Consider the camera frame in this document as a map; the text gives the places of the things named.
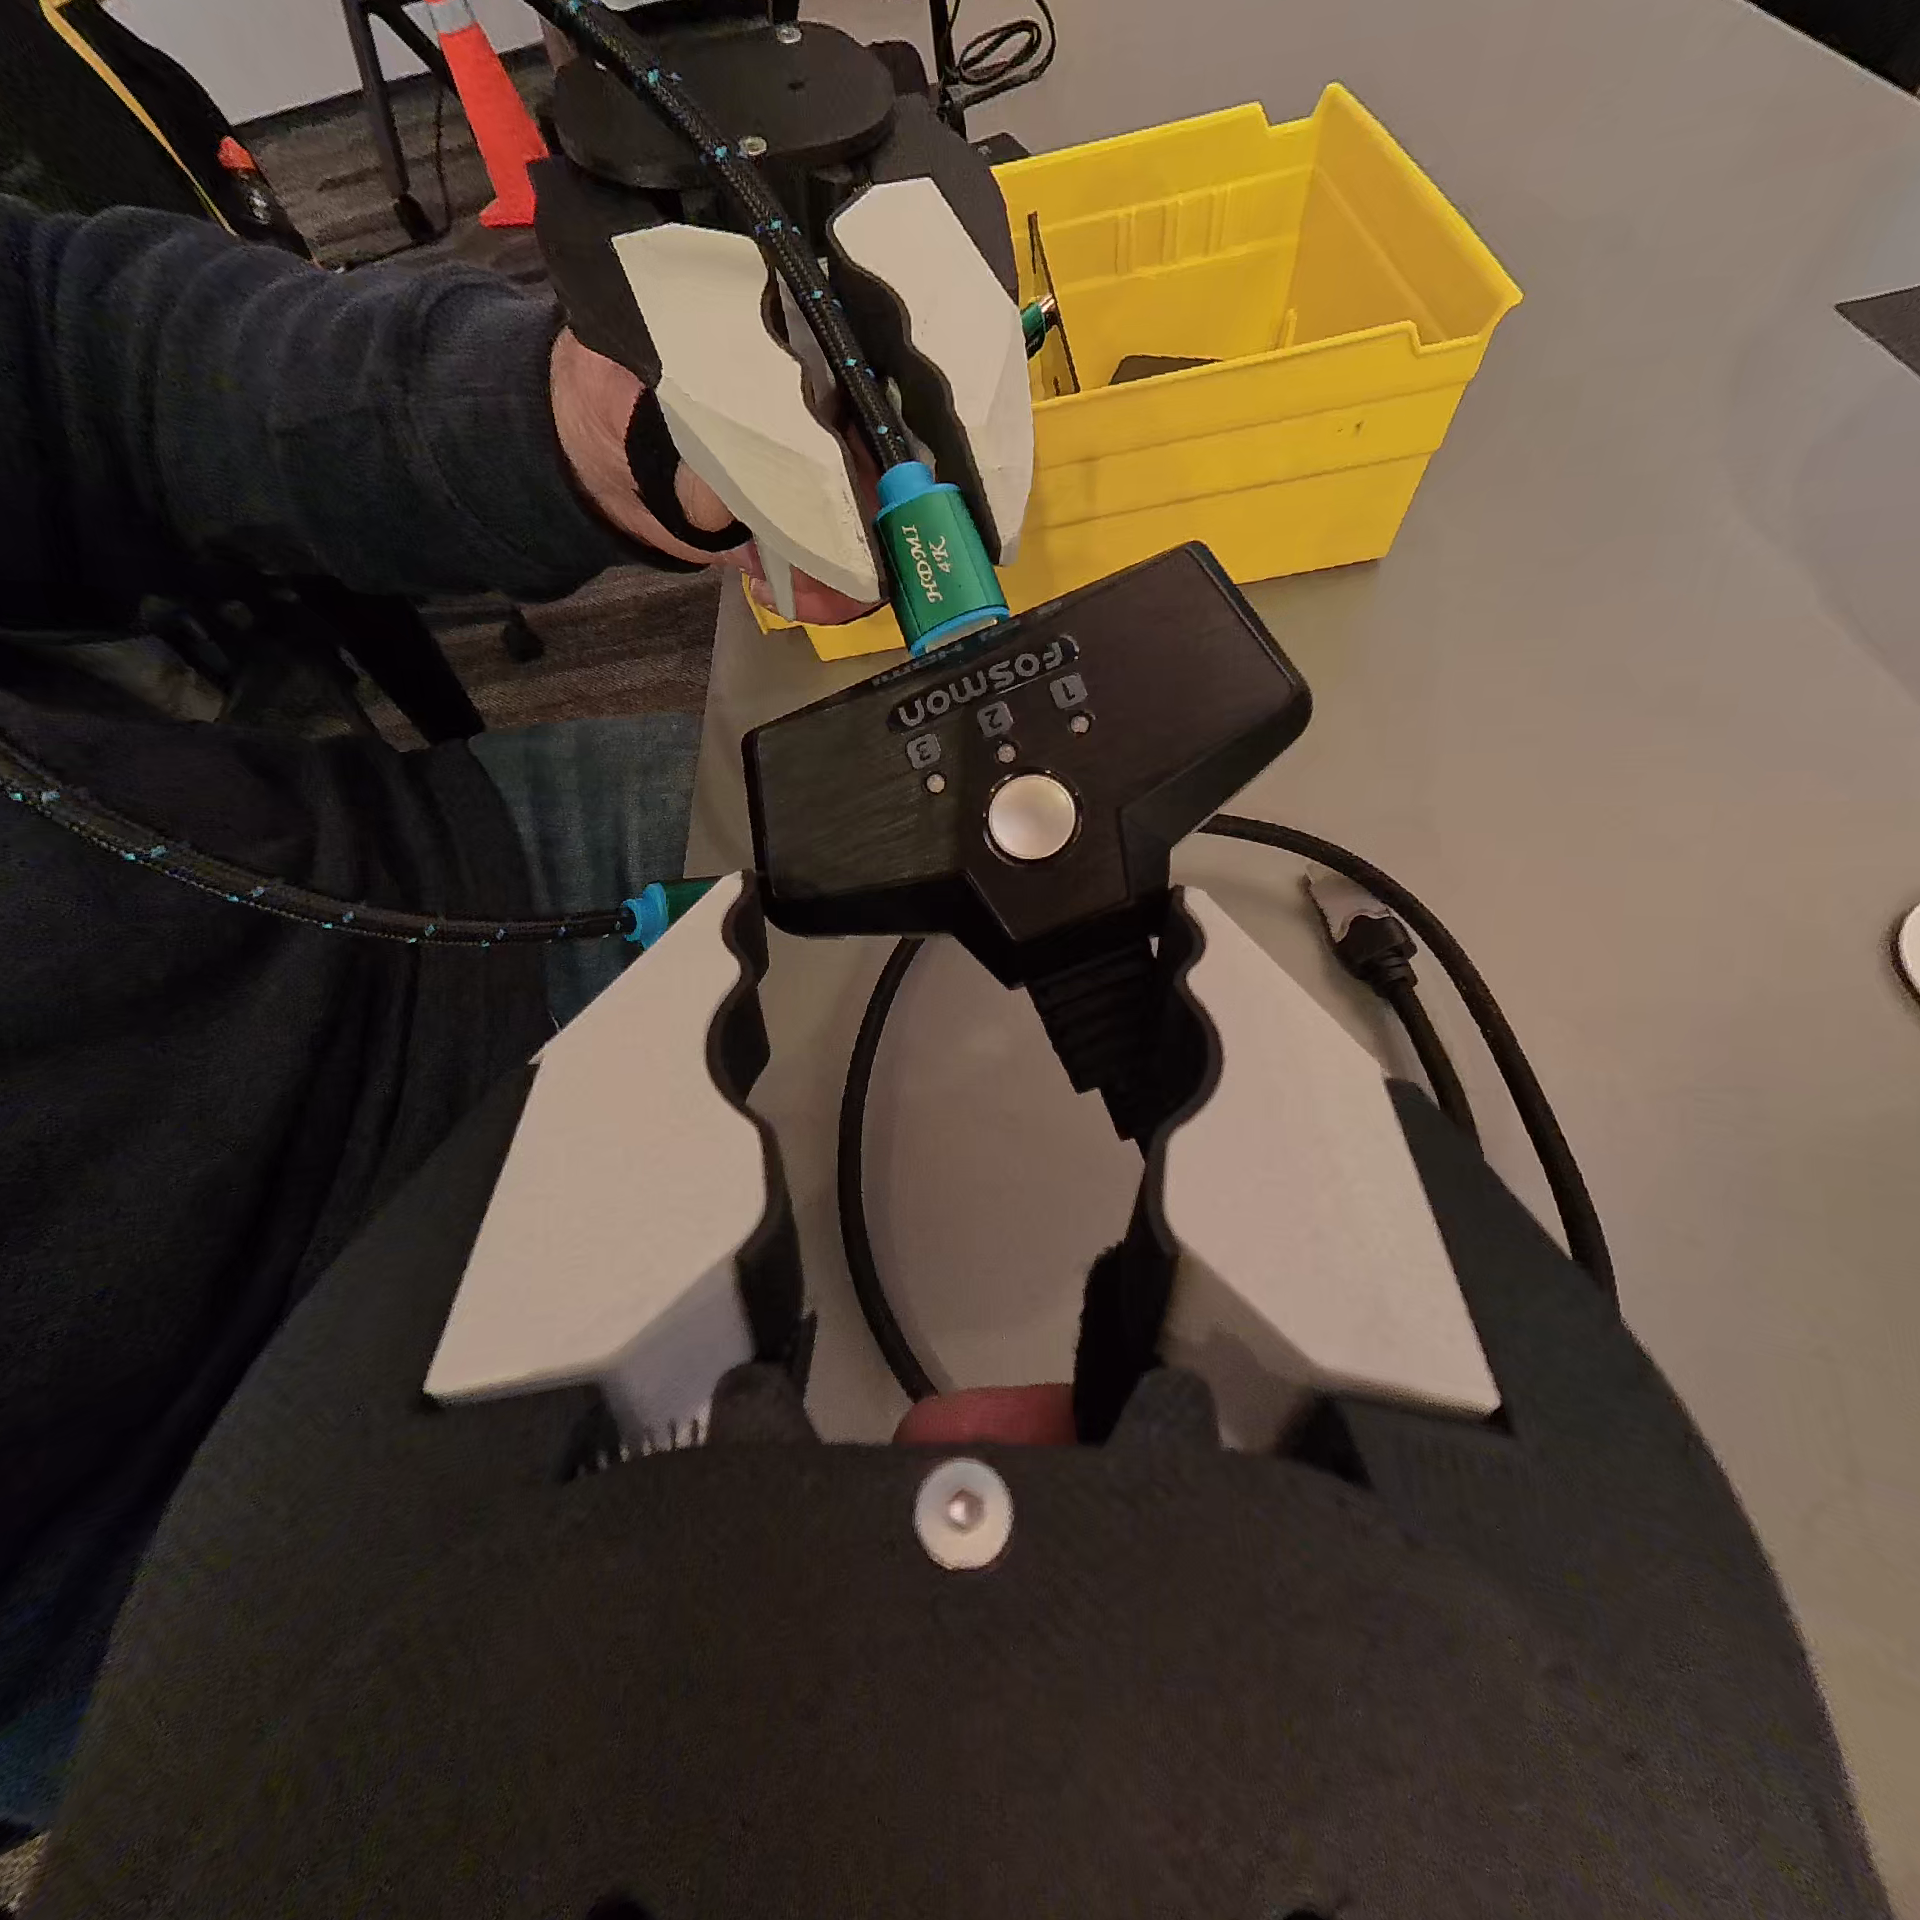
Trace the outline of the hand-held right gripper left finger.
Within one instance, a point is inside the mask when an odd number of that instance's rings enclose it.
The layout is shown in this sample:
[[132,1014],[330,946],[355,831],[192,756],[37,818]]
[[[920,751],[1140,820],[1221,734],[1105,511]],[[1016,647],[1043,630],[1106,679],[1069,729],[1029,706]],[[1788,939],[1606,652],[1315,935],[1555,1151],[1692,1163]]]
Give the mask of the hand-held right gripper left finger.
[[536,1057],[424,1391],[587,1385],[626,1453],[699,1446],[741,1366],[804,1379],[809,1305],[771,1060],[755,875],[718,877]]

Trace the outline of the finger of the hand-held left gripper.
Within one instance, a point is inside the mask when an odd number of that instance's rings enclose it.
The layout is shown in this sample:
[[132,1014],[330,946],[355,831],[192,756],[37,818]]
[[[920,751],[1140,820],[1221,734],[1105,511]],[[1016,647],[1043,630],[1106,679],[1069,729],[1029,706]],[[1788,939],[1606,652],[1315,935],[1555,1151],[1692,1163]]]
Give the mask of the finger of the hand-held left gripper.
[[832,289],[896,406],[906,454],[957,486],[989,559],[1018,559],[1036,474],[1019,301],[928,178],[874,182],[828,228]]
[[849,602],[885,583],[858,471],[809,402],[803,361],[771,329],[755,239],[660,223],[611,243],[659,372],[646,385],[688,468],[752,531],[777,602],[797,577]]

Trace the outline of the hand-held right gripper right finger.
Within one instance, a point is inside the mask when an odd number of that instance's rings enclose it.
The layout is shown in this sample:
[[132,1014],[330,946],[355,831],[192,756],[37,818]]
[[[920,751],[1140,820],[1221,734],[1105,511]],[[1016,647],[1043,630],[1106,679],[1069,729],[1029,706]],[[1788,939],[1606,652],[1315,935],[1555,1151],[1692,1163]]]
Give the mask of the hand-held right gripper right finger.
[[1228,1449],[1317,1402],[1484,1421],[1502,1402],[1377,1058],[1210,893],[1176,886],[1155,971],[1144,1180],[1088,1275],[1073,1417],[1106,1442],[1160,1369]]

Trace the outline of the yellow plastic bin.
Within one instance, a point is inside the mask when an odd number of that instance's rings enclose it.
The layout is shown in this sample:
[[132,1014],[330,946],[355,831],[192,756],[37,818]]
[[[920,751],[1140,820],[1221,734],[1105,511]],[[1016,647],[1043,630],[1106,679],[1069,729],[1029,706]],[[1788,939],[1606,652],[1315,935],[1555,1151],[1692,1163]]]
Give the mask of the yellow plastic bin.
[[[1236,585],[1380,559],[1517,284],[1347,87],[997,164],[1040,215],[1080,394],[1040,401],[1010,611],[1204,545]],[[1130,351],[1266,355],[1112,390]]]

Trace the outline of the person's left forearm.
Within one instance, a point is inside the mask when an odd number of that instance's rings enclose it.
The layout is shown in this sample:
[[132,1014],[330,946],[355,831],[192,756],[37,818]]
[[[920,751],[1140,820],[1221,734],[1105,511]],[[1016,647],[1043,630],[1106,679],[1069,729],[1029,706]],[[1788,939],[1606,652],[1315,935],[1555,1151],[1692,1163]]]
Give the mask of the person's left forearm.
[[214,572],[554,602],[620,564],[563,447],[558,309],[444,263],[332,275],[154,207],[3,221],[5,626]]

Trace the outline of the person's left hand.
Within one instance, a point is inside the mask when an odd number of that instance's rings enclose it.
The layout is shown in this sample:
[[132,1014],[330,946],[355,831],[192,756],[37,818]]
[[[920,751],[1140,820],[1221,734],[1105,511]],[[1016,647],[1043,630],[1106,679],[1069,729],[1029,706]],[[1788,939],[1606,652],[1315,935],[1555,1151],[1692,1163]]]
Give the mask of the person's left hand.
[[[649,564],[731,569],[750,583],[752,598],[771,607],[772,580],[756,541],[704,551],[699,545],[675,538],[636,490],[626,442],[644,394],[636,372],[585,348],[570,327],[560,327],[549,355],[549,398],[560,452],[577,491]],[[706,479],[684,465],[675,468],[675,493],[684,522],[704,535],[724,532],[733,518]],[[880,604],[849,596],[801,569],[792,578],[796,611],[784,614],[788,619],[841,626],[878,611]]]

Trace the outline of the orange traffic cone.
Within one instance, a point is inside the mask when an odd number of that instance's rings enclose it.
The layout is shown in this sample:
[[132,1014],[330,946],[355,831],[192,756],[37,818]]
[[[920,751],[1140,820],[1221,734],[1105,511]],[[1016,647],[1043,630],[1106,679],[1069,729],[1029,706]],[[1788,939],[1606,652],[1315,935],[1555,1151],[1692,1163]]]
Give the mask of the orange traffic cone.
[[425,3],[452,87],[493,189],[481,223],[493,231],[532,228],[532,170],[549,157],[541,131],[522,98],[491,37],[468,3]]

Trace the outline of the person's blue jeans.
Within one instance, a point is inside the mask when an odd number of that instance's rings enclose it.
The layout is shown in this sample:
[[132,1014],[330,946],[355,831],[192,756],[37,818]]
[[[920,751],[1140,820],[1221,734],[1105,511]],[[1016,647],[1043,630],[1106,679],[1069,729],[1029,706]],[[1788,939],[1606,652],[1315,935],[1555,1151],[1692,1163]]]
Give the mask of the person's blue jeans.
[[538,916],[611,910],[684,875],[699,750],[691,711],[570,718],[470,743],[512,817]]

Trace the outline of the black office chair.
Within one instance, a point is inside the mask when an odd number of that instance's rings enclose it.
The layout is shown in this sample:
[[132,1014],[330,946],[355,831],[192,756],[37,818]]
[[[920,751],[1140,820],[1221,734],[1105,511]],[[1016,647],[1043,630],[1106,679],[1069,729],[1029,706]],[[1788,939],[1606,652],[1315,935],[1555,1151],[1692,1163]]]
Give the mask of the black office chair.
[[201,596],[149,596],[140,630],[219,700],[222,719],[301,735],[372,735],[372,705],[428,745],[488,726],[421,606],[333,580],[217,580]]

